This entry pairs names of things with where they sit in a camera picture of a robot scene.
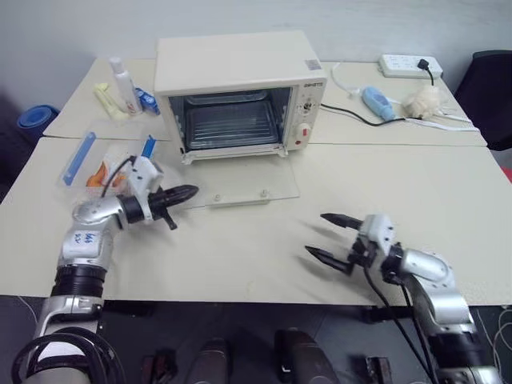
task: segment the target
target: toothpaste tube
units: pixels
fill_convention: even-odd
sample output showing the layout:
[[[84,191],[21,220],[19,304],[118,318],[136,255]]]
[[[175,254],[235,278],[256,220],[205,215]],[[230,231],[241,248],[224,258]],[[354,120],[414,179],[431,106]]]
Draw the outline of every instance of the toothpaste tube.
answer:
[[[160,109],[158,108],[157,101],[153,96],[141,90],[140,88],[135,88],[135,93],[138,96],[138,99],[141,102],[143,110],[150,110],[154,114],[160,114]]]

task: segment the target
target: blue container lid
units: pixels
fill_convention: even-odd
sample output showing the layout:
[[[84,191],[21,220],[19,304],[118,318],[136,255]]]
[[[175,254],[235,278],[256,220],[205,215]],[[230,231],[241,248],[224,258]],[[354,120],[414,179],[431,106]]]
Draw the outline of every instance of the blue container lid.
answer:
[[[20,128],[40,126],[52,118],[53,112],[49,106],[35,106],[21,114],[18,118],[18,126]]]

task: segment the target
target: power strip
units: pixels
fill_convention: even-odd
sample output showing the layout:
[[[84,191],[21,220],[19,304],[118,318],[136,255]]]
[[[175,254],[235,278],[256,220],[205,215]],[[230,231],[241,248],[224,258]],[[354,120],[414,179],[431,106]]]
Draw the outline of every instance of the power strip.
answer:
[[[438,61],[431,56],[409,56],[405,54],[384,54],[378,61],[382,74],[387,78],[430,78],[426,70],[420,70],[420,59],[429,62],[433,78],[440,78],[442,68]]]

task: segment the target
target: table surface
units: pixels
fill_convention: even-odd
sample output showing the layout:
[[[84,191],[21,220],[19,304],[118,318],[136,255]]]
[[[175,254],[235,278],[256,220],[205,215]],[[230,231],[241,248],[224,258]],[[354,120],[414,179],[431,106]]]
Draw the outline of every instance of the table surface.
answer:
[[[0,205],[0,294],[49,294],[71,225],[56,181],[77,145],[41,139]],[[120,233],[105,297],[375,304],[360,270],[348,278],[304,245],[346,256],[354,233],[319,215],[382,212],[405,247],[448,260],[469,304],[512,302],[512,185],[487,148],[312,144],[290,163],[300,198],[194,208],[174,217],[176,231],[159,221]],[[395,287],[379,285],[402,303]]]
[[[134,83],[151,92],[154,80],[154,60],[131,59],[125,60],[125,64]],[[369,120],[378,121],[378,118],[362,103],[361,98],[349,98],[348,93],[332,81],[330,68],[334,63],[324,62],[322,65],[326,69],[329,79],[322,102],[353,110]],[[429,83],[429,80],[425,79],[385,78],[378,71],[376,63],[344,62],[336,69],[334,75],[347,85],[376,86],[386,96],[399,101]],[[441,79],[435,81],[446,95],[446,107],[456,115],[465,116],[444,81]],[[108,82],[112,85],[110,94],[121,106],[110,65],[107,60],[99,58],[94,61],[89,73],[84,77],[60,115],[46,129],[45,135],[60,138],[82,138],[85,132],[93,130],[99,138],[139,139],[144,135],[152,134],[159,140],[170,139],[161,116],[142,114],[126,122],[112,123],[92,92],[93,85],[99,82]],[[394,108],[397,114],[403,113],[401,107],[394,105]],[[433,118],[432,121],[448,126],[469,125],[465,122],[444,118]],[[449,132],[409,122],[372,127],[366,126],[355,118],[328,110],[319,111],[310,142],[422,146],[486,145],[479,132]]]

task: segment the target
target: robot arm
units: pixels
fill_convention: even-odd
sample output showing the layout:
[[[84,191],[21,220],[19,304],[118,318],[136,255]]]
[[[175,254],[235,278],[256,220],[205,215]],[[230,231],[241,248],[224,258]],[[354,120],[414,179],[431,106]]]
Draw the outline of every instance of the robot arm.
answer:
[[[358,231],[348,256],[341,262],[318,248],[306,249],[321,262],[351,275],[354,266],[366,270],[377,264],[385,282],[404,285],[413,298],[414,312],[435,357],[439,382],[500,384],[497,370],[487,364],[466,300],[457,290],[454,272],[438,254],[403,249],[394,241],[394,227],[383,214],[364,221],[342,214],[322,217]]]
[[[110,267],[114,236],[130,224],[163,218],[177,226],[167,207],[192,198],[196,186],[160,187],[162,172],[145,157],[132,158],[128,184],[132,195],[98,198],[73,211],[58,258],[51,296],[44,301],[34,340],[14,360],[14,384],[125,381],[114,350],[96,334],[103,307],[103,283]],[[25,380],[20,377],[28,357]]]

